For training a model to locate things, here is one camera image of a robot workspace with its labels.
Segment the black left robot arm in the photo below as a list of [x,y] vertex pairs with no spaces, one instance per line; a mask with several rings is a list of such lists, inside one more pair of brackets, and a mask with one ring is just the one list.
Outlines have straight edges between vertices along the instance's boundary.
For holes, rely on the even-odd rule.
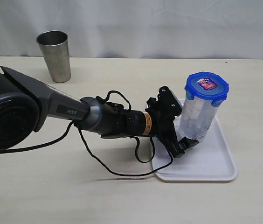
[[181,112],[181,103],[166,86],[156,98],[148,99],[142,112],[108,98],[76,99],[11,68],[0,68],[0,152],[39,131],[47,117],[54,117],[71,120],[77,128],[103,139],[156,137],[173,157],[180,157],[198,143],[177,139],[173,122]]

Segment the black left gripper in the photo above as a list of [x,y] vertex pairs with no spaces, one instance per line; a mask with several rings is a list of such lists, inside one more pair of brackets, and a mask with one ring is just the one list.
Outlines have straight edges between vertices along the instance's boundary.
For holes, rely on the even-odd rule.
[[185,150],[199,144],[199,141],[183,137],[178,142],[174,120],[181,115],[181,112],[171,92],[167,86],[160,87],[157,97],[150,97],[147,100],[145,111],[152,118],[152,129],[149,134],[157,137],[173,158],[178,158],[184,154]]

